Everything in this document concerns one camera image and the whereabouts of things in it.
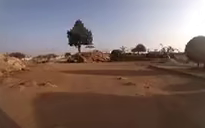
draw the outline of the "sand pile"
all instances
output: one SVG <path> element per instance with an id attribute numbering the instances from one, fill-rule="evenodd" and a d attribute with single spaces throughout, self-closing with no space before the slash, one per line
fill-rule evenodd
<path id="1" fill-rule="evenodd" d="M 26 68 L 25 63 L 15 57 L 0 54 L 0 76 L 13 71 L 20 71 Z"/>

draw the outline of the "tree trunk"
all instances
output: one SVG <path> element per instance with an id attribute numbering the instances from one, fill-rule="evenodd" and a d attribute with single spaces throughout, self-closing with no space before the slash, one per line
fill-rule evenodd
<path id="1" fill-rule="evenodd" d="M 77 48 L 78 48 L 78 52 L 81 53 L 81 45 L 78 45 Z"/>

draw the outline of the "dirt road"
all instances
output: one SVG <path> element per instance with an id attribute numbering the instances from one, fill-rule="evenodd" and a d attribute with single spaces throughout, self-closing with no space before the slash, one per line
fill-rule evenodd
<path id="1" fill-rule="evenodd" d="M 7 128 L 205 128 L 205 81 L 146 67 L 37 65 L 0 80 L 0 115 Z"/>

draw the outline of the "bush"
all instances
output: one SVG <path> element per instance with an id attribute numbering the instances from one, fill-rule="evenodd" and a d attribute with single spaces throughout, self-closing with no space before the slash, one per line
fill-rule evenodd
<path id="1" fill-rule="evenodd" d="M 9 56 L 10 56 L 10 57 L 15 57 L 15 58 L 18 58 L 18 59 L 23 59 L 23 58 L 26 57 L 25 54 L 20 53 L 20 52 L 13 52 L 13 53 L 10 53 Z"/>
<path id="2" fill-rule="evenodd" d="M 110 60 L 111 61 L 121 61 L 122 60 L 122 51 L 119 49 L 115 49 L 110 54 Z"/>

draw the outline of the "rock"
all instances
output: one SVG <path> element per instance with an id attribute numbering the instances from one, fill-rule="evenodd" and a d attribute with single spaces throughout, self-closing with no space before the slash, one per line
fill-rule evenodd
<path id="1" fill-rule="evenodd" d="M 133 82 L 127 82 L 127 83 L 124 83 L 125 86 L 136 86 L 136 83 L 133 83 Z"/>
<path id="2" fill-rule="evenodd" d="M 82 52 L 69 56 L 67 62 L 69 63 L 93 63 L 93 62 L 107 62 L 109 61 L 109 54 L 98 50 L 92 52 Z"/>
<path id="3" fill-rule="evenodd" d="M 126 80 L 127 78 L 126 78 L 126 77 L 121 77 L 121 76 L 120 76 L 120 77 L 117 77 L 117 79 L 118 79 L 118 80 Z"/>

